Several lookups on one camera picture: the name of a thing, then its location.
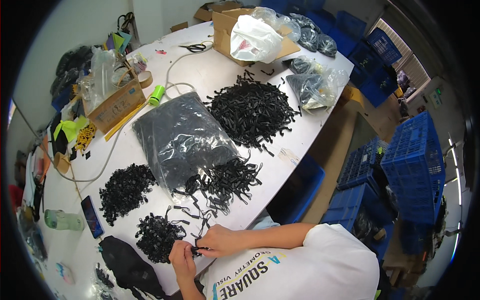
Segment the white table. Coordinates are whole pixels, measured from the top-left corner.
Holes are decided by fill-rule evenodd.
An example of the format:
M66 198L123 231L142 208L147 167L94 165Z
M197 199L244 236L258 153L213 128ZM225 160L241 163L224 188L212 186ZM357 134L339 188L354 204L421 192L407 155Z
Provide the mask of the white table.
M213 40L212 37L207 37L213 34L213 27L210 22L202 23L183 29L172 34L169 34L162 39L145 45L135 52L141 52L148 58L147 70L152 72L154 82L151 86L144 89L145 96L149 95L157 84L164 85L167 68L170 66L170 61L176 60L180 55L188 53L187 49L180 48L178 45L197 44L205 40ZM166 55L157 54L156 50L164 50ZM325 64L329 68L337 70L345 70L348 74L353 69L353 64L347 60L342 54L337 53L336 58L328 58L319 52L309 52L301 47L301 51L284 57L269 65L263 63L256 63L247 69L255 73L255 80L263 83L270 82L278 85L282 83L280 77L285 78L292 74L290 70L284 70L285 67L281 64L282 60L295 58L299 55L308 55L316 58L320 64ZM272 76L267 76L260 70L271 72L275 69ZM214 90L220 90L222 87L231 86L235 84L237 75L243 75L243 67L240 67L235 62L218 53L215 50L210 50L205 53L192 55L181 59L170 71L169 81L188 82L195 86L197 93L203 101L207 101L206 97L214 96ZM180 87L181 91L187 91L188 87ZM282 84L280 90L288 95L288 102L291 107L298 110L298 101L288 83ZM172 88L168 90L171 97L177 96L177 91ZM148 112L152 107L144 108L137 116ZM327 121L331 109L320 109L314 112L314 115L302 111L303 117L296 116L296 122L290 123L288 126L292 129L291 132L284 131L285 135L277 136L273 144L268 143L268 149L275 154L271 157L267 152L262 153L257 149L252 149L252 157L250 162L260 164L263 162L263 169L260 171L258 178L263 182L263 185L251 187L252 200L248 205L242 201L234 201L230 206L230 214L224 216L222 213L218 214L217 219L210 219L209 224L219 223L230 229L244 229L265 209L270 200L275 196L278 190L282 187L284 182L289 178L295 165L289 159L281 159L279 152L282 148L289 149L298 160L307 153L310 145L322 129L323 124ZM94 182L79 183L81 196L84 198L91 196L93 205L97 210L102 228L105 231L103 237L113 235L129 243L140 255L140 257L151 264L159 278L160 284L167 294L173 294L178 290L175 273L171 264L154 264L148 260L147 256L137 248L135 238L137 231L137 224L139 218L144 218L150 212L155 215L164 215L167 207L173 205L169 196L159 187L153 187L153 191L147 195L149 202L129 212L128 216L119 217L111 227L103 218L103 212L98 211L101 207L101 200L98 193L99 188L104 188L105 183L110 178L113 171L119 168L126 168L132 163L147 164L147 160L140 144L132 131L131 121L124 130L120 133L117 145L112 153L110 161L102 176ZM108 152L113 144L114 137L108 142L105 142L102 133L97 131L96 138L91 142L88 151L91 152L91 157L86 160L80 153L77 158L72 161L73 171L76 179L90 179L96 176L107 158ZM243 157L248 156L248 149L244 146L237 147L239 153ZM197 197L202 209L206 209L201 194ZM78 197L74 189L74 183L67 181L57 174L54 168L49 168L47 172L47 180L45 187L45 209L62 209L69 213L82 213L80 206L81 199ZM192 203L185 204L196 211ZM187 230L186 241L193 243L194 238L190 235L193 232L198 234L201 226L201 219L194 220L185 215L180 210L171 210L168 214L169 219L187 219L190 220L190 225L183 225ZM60 294L66 296L68 300L85 299L91 295L91 275L94 271L96 262L100 262L102 266L103 259L101 254L95 248L98 246L99 240L94 240L88 228L83 232L74 232L69 230L58 231L47 228L43 216L39 221L42 233L44 235L45 246L48 251L48 262L46 264L47 270L44 271L44 276L47 283L52 290L58 290ZM55 272L55 262L62 262L69 267L75 279L75 285L68 285ZM212 259L205 257L195 258L197 272L204 270Z

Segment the water bottle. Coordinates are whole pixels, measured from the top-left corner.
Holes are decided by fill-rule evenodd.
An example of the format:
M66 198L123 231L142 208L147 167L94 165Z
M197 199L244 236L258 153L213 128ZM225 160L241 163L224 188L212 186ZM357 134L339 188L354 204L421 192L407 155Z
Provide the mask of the water bottle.
M56 230L77 230L84 229L84 219L79 214L67 214L62 210L45 210L45 224Z

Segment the black-handled scissors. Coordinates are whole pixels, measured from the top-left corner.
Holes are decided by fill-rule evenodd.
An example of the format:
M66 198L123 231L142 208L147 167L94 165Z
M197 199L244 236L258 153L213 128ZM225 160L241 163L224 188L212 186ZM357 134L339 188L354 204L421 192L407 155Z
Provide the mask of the black-handled scissors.
M207 46L205 46L203 44L194 44L194 45L179 46L179 47L187 48L188 51L193 52L193 53L202 52L203 50L205 50L205 48L207 48Z

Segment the smartphone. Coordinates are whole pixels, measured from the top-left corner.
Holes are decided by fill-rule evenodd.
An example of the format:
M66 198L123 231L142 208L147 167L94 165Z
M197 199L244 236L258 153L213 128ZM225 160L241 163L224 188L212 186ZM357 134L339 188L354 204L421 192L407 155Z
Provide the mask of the smartphone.
M85 219L87 220L87 225L92 232L93 238L98 238L103 234L103 229L98 221L98 217L96 216L90 196L87 196L85 199L83 199L82 210L84 211Z

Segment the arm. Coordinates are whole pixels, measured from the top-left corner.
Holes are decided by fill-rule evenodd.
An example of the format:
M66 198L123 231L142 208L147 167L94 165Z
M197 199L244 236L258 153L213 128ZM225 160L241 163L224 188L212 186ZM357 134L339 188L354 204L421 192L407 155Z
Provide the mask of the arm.
M215 224L197 241L199 253L207 257L232 255L245 249L271 247L292 249L303 245L307 232L315 224L294 223L262 230L230 230Z
M197 267L193 261L191 248L192 245L190 243L176 240L168 259L172 263L177 275L177 283L183 299L205 300L205 296L197 289L194 282Z

